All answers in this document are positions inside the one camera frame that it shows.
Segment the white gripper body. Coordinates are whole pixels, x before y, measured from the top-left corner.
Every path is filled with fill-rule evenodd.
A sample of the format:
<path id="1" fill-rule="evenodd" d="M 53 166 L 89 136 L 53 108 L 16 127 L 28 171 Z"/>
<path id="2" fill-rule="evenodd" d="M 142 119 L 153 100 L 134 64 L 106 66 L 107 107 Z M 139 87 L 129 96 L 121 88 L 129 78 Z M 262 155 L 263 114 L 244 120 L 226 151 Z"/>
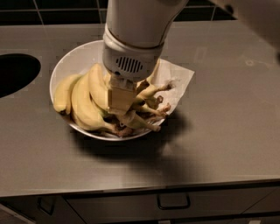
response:
<path id="1" fill-rule="evenodd" d="M 129 81 L 142 81 L 154 71 L 163 46 L 141 48 L 118 40 L 107 26 L 103 35 L 103 65 Z"/>

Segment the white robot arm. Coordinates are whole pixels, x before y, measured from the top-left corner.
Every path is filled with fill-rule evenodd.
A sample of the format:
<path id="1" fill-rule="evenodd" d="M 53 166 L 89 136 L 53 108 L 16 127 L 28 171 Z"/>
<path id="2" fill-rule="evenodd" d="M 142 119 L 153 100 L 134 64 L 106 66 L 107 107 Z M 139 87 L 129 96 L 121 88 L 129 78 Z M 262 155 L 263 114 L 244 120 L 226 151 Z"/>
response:
<path id="1" fill-rule="evenodd" d="M 136 83 L 154 71 L 175 17 L 189 0 L 108 0 L 102 61 L 111 72 L 108 111 L 125 114 Z M 209 0 L 280 52 L 280 0 Z"/>

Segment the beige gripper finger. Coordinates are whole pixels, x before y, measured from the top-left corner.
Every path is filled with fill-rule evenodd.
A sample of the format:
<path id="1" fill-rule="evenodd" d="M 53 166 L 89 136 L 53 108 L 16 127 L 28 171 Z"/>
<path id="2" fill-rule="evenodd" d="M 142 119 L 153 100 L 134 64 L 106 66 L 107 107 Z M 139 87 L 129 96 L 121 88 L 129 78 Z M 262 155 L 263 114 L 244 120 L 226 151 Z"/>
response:
<path id="1" fill-rule="evenodd" d="M 112 75 L 108 83 L 108 111 L 115 115 L 124 115 L 136 98 L 136 83 Z"/>

